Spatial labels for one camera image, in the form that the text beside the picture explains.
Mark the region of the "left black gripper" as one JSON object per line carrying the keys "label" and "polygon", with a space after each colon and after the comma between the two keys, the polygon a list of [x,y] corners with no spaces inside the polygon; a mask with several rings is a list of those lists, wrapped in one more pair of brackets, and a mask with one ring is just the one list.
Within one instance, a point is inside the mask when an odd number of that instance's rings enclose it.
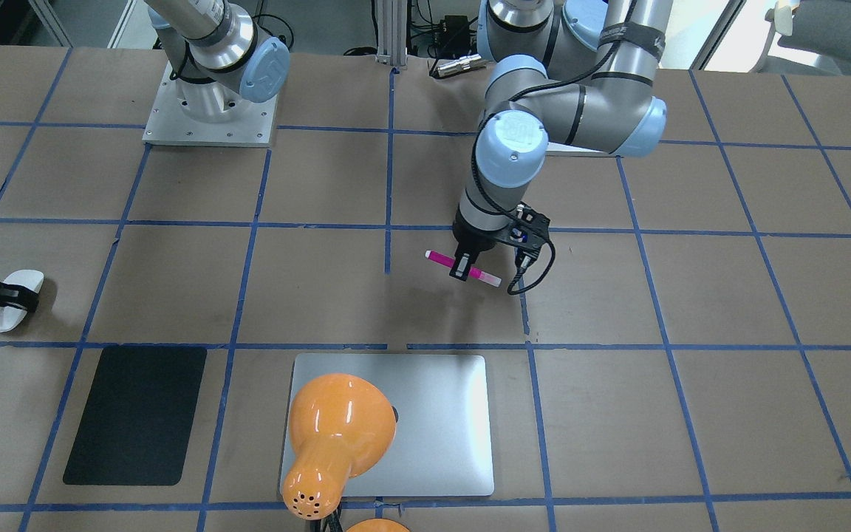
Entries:
{"label": "left black gripper", "polygon": [[483,230],[471,225],[466,219],[454,219],[452,232],[458,245],[449,276],[463,281],[481,279],[482,273],[476,269],[475,259],[480,253],[492,250],[497,242],[500,242],[505,229],[507,229],[507,223],[497,229]]}

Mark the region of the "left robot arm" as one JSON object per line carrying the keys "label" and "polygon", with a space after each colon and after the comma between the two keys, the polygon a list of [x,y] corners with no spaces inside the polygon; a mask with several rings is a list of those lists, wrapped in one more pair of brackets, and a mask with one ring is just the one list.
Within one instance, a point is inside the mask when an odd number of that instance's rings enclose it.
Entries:
{"label": "left robot arm", "polygon": [[469,279],[494,245],[516,250],[517,284],[541,249],[548,218],[523,200],[550,144],[604,156],[645,156],[660,141],[666,104],[653,80],[671,1],[483,1],[477,52],[493,64],[470,173],[452,225],[449,275]]}

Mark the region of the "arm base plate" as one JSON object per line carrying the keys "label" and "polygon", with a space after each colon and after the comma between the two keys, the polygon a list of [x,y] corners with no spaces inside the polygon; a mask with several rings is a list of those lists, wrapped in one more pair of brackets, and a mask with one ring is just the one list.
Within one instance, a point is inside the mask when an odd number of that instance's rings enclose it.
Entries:
{"label": "arm base plate", "polygon": [[547,156],[570,156],[570,157],[610,157],[612,154],[600,151],[600,149],[588,149],[575,147],[561,143],[549,142],[546,150]]}
{"label": "arm base plate", "polygon": [[166,147],[269,148],[273,142],[278,95],[251,102],[223,85],[172,80],[163,70],[143,141]]}

